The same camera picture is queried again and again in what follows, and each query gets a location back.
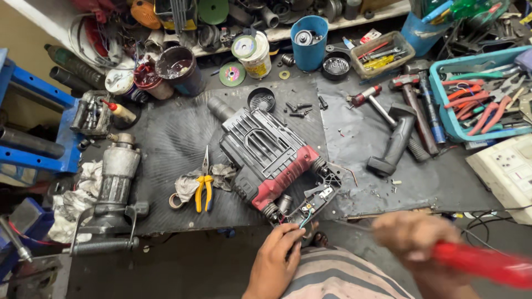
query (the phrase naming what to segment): power strip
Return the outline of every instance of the power strip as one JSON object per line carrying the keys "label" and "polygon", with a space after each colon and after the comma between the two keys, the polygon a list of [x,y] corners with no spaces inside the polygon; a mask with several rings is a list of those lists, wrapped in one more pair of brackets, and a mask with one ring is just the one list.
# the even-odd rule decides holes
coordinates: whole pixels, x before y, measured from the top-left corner
{"label": "power strip", "polygon": [[[505,208],[532,204],[532,134],[512,137],[465,159]],[[532,207],[508,211],[532,225]]]}

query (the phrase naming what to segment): hand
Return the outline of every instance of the hand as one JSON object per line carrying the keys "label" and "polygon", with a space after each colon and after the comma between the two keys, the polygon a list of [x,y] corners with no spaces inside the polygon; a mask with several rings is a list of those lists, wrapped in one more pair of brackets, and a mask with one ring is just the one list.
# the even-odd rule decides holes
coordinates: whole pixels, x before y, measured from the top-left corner
{"label": "hand", "polygon": [[[278,299],[288,287],[301,259],[301,238],[305,229],[283,223],[273,229],[257,253],[250,284],[242,299]],[[286,254],[292,249],[290,257]]]}
{"label": "hand", "polygon": [[376,242],[387,247],[418,282],[437,291],[469,284],[466,274],[430,257],[440,240],[462,242],[458,228],[450,221],[421,212],[386,213],[373,222],[373,232]]}

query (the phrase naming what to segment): rubber mat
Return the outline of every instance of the rubber mat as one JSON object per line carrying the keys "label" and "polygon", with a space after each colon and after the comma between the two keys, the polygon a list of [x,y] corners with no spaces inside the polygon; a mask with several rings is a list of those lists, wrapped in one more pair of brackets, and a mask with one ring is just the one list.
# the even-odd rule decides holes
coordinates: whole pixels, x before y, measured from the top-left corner
{"label": "rubber mat", "polygon": [[[179,210],[173,210],[168,205],[169,196],[175,192],[175,180],[201,167],[207,145],[210,165],[229,164],[219,146],[219,140],[224,134],[221,122],[210,113],[207,100],[218,96],[238,110],[247,107],[248,94],[258,87],[273,91],[276,99],[273,115],[281,121],[286,119],[290,128],[328,160],[314,80],[294,78],[290,81],[210,90],[192,99],[157,102],[148,110],[142,175],[136,188],[137,198],[147,198],[150,202],[150,212],[147,218],[139,221],[136,234],[267,223],[258,210],[243,202],[236,193],[217,188],[213,189],[213,208],[209,213],[197,213],[193,198]],[[294,105],[312,103],[312,111],[304,119],[290,117],[283,112],[287,101]],[[303,191],[314,187],[315,182],[316,177],[306,172],[286,190],[288,195],[294,197],[293,208],[303,200]],[[202,210],[206,192],[203,194]]]}

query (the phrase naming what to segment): yellow pliers handle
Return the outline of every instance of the yellow pliers handle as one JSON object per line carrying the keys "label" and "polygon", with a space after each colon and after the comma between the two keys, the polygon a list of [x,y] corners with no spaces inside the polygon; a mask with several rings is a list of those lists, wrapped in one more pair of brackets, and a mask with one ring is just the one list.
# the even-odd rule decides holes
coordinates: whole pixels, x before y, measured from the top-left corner
{"label": "yellow pliers handle", "polygon": [[207,189],[207,201],[205,202],[205,210],[210,212],[212,210],[212,186],[211,182],[214,179],[211,176],[200,176],[196,179],[199,182],[199,186],[196,189],[196,212],[201,213],[201,194],[203,191],[203,186]]}

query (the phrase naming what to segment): blue cup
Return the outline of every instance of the blue cup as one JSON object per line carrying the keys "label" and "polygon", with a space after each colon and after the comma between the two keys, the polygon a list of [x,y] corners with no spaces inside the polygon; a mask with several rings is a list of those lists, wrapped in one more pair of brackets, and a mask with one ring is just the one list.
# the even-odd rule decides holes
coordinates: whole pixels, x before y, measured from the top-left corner
{"label": "blue cup", "polygon": [[[311,30],[316,32],[317,36],[322,36],[322,40],[308,46],[298,45],[294,38],[301,30]],[[306,72],[313,71],[321,66],[323,57],[325,57],[325,46],[327,44],[327,32],[329,23],[317,15],[308,15],[297,21],[290,30],[292,48],[294,49],[294,59],[297,67]]]}
{"label": "blue cup", "polygon": [[452,22],[439,25],[423,24],[415,14],[410,12],[401,29],[401,34],[414,48],[415,56],[420,57],[434,46],[451,25]]}

